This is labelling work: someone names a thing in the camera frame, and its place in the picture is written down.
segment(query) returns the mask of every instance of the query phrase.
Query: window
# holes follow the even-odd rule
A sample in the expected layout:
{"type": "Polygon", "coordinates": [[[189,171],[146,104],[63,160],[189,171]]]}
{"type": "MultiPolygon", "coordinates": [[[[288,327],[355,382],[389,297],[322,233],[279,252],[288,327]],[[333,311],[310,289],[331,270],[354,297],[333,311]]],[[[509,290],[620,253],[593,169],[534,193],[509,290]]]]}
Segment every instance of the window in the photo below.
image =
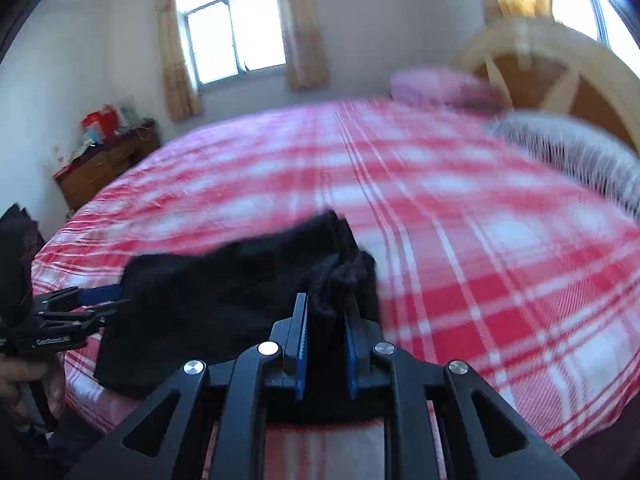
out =
{"type": "Polygon", "coordinates": [[[553,14],[610,48],[640,77],[640,47],[609,0],[553,0],[553,14]]]}
{"type": "Polygon", "coordinates": [[[208,84],[285,62],[278,0],[177,0],[198,79],[208,84]]]}

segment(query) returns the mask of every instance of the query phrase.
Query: headboard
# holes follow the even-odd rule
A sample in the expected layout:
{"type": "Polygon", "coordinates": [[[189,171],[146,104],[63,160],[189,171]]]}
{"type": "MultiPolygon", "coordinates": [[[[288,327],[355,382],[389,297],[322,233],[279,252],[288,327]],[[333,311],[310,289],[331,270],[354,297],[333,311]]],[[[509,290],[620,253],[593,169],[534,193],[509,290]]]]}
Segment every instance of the headboard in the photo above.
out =
{"type": "Polygon", "coordinates": [[[580,32],[549,18],[501,19],[455,65],[488,79],[510,107],[589,121],[640,152],[640,78],[580,32]]]}

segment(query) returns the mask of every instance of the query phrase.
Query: wall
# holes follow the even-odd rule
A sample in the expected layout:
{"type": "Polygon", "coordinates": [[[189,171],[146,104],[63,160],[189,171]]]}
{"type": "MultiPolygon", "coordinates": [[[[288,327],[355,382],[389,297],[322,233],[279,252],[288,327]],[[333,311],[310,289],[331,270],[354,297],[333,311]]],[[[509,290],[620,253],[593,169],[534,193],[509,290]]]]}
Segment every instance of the wall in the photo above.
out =
{"type": "Polygon", "coordinates": [[[481,0],[315,0],[332,72],[329,88],[290,92],[282,74],[217,84],[204,113],[172,123],[164,108],[154,0],[110,0],[110,62],[117,100],[159,121],[163,140],[201,124],[267,108],[388,93],[393,70],[445,63],[482,27],[481,0]]]}
{"type": "Polygon", "coordinates": [[[19,202],[49,238],[68,211],[52,179],[56,147],[79,146],[79,121],[113,99],[107,7],[29,17],[0,64],[0,209],[19,202]]]}

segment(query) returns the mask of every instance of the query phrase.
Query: metal screw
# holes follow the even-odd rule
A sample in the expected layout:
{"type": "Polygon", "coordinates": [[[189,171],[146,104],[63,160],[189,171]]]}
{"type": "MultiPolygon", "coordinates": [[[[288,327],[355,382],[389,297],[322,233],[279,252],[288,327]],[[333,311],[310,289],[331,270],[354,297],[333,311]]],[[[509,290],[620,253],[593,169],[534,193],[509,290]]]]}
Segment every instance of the metal screw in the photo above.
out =
{"type": "Polygon", "coordinates": [[[197,375],[199,373],[202,373],[202,371],[204,370],[204,363],[197,360],[189,361],[184,365],[183,370],[186,374],[197,375]]]}
{"type": "Polygon", "coordinates": [[[387,343],[386,341],[382,341],[378,343],[373,347],[373,349],[380,355],[391,355],[393,352],[396,351],[396,347],[393,346],[391,343],[387,343]]]}
{"type": "Polygon", "coordinates": [[[464,375],[469,371],[469,365],[464,361],[456,360],[449,363],[449,370],[452,374],[464,375]]]}
{"type": "Polygon", "coordinates": [[[274,343],[273,341],[265,341],[264,343],[260,343],[258,345],[258,352],[262,355],[273,355],[275,354],[280,347],[278,343],[274,343]]]}

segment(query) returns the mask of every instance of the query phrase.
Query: plaid bedsheet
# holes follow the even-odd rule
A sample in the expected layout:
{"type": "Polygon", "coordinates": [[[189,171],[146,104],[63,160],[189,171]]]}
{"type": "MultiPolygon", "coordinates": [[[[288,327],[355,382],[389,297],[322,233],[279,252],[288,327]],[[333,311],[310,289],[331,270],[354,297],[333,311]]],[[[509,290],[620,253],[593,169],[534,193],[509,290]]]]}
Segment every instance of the plaid bedsheet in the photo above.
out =
{"type": "MultiPolygon", "coordinates": [[[[376,259],[385,338],[468,361],[558,452],[638,390],[640,229],[479,121],[386,100],[275,110],[172,142],[47,243],[34,289],[114,283],[134,254],[203,253],[329,207],[376,259]]],[[[94,381],[99,345],[66,354],[66,398],[109,431],[136,403],[94,381]]],[[[266,477],[382,478],[382,450],[378,422],[271,428],[266,477]]]]}

